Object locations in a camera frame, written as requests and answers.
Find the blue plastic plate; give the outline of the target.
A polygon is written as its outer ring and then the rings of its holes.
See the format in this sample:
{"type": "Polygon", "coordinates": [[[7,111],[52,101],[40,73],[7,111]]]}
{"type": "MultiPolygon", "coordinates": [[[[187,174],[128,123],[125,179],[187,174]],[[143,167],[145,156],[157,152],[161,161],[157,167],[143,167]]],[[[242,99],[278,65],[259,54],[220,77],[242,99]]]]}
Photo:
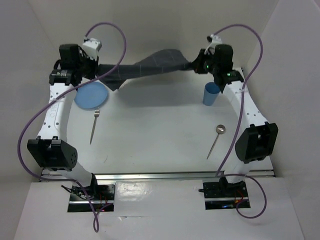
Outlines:
{"type": "Polygon", "coordinates": [[[75,104],[83,110],[93,110],[102,106],[108,99],[109,92],[100,82],[92,82],[77,89],[75,104]]]}

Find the dark grey checked cloth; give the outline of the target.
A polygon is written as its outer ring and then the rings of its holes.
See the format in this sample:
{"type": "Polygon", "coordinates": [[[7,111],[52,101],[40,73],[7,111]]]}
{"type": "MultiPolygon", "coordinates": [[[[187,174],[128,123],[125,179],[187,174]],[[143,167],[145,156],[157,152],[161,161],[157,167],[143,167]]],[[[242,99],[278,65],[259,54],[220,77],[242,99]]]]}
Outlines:
{"type": "Polygon", "coordinates": [[[176,71],[189,71],[192,63],[188,61],[180,50],[163,49],[131,65],[119,65],[116,70],[105,76],[114,66],[100,64],[96,75],[110,90],[115,91],[130,79],[162,75],[176,71]]]}

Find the metal fork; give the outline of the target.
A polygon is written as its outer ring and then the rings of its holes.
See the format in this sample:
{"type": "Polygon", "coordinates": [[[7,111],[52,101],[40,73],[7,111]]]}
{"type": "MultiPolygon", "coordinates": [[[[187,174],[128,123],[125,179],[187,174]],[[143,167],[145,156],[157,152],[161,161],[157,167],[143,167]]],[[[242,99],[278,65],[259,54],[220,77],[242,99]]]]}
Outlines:
{"type": "Polygon", "coordinates": [[[91,129],[91,135],[90,135],[90,141],[89,141],[89,144],[90,144],[90,145],[92,144],[92,141],[93,141],[93,137],[94,137],[94,133],[95,133],[95,128],[96,128],[96,124],[97,124],[97,119],[98,119],[99,116],[100,116],[100,109],[97,108],[97,109],[94,111],[94,121],[93,121],[92,129],[91,129]]]}

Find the metal spoon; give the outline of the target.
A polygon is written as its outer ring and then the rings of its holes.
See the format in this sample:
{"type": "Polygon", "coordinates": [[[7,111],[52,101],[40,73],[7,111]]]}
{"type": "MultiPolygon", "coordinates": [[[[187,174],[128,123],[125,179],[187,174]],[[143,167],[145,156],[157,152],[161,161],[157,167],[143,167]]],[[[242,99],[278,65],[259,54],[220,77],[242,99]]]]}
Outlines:
{"type": "Polygon", "coordinates": [[[223,124],[219,124],[216,126],[215,131],[216,131],[217,135],[216,135],[216,138],[215,138],[215,140],[214,140],[214,142],[213,142],[213,144],[207,154],[207,157],[206,157],[207,160],[209,159],[209,157],[210,157],[210,155],[211,155],[211,153],[212,153],[212,151],[218,141],[219,136],[223,135],[226,132],[226,127],[223,124]]]}

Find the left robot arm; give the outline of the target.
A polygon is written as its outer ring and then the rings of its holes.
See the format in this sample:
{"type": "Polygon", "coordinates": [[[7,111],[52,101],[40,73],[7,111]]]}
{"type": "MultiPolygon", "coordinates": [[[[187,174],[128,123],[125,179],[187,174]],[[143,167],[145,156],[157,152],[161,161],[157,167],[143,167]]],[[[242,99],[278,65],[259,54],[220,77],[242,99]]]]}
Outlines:
{"type": "Polygon", "coordinates": [[[59,47],[60,59],[49,75],[50,106],[37,137],[27,142],[27,149],[41,168],[79,182],[81,194],[88,200],[99,195],[97,179],[78,162],[78,151],[67,140],[67,126],[76,95],[74,88],[83,78],[96,76],[101,47],[98,40],[59,47]]]}

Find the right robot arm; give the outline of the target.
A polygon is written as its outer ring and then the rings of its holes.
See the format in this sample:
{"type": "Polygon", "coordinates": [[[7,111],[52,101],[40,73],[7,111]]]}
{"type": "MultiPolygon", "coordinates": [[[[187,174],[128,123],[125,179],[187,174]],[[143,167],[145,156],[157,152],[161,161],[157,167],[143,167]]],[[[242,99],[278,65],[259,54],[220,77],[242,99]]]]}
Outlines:
{"type": "Polygon", "coordinates": [[[204,187],[207,197],[236,197],[244,187],[245,175],[258,162],[269,157],[274,149],[278,126],[270,123],[260,113],[242,74],[233,69],[233,49],[227,44],[218,44],[214,49],[199,51],[192,62],[197,74],[212,74],[219,91],[228,99],[241,122],[237,125],[237,137],[231,155],[231,165],[220,175],[214,187],[204,187]]]}

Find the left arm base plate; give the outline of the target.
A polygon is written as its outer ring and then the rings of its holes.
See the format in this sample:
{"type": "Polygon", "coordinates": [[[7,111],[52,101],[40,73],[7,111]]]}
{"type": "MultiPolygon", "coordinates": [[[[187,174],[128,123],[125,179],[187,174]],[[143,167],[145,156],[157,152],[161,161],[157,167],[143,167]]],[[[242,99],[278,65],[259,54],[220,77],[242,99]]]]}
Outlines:
{"type": "MultiPolygon", "coordinates": [[[[91,212],[91,207],[87,197],[79,186],[63,187],[69,195],[68,213],[91,212]]],[[[113,212],[115,200],[115,184],[103,184],[97,186],[97,192],[94,194],[87,189],[87,193],[95,211],[113,212]]]]}

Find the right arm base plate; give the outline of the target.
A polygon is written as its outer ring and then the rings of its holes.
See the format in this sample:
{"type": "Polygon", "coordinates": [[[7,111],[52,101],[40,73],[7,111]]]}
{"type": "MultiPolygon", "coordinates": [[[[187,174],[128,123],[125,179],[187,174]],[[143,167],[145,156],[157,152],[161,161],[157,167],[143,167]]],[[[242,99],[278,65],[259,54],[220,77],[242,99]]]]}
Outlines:
{"type": "Polygon", "coordinates": [[[247,186],[244,181],[231,184],[219,182],[203,182],[202,188],[198,190],[204,196],[206,210],[227,210],[251,207],[247,186]]]}

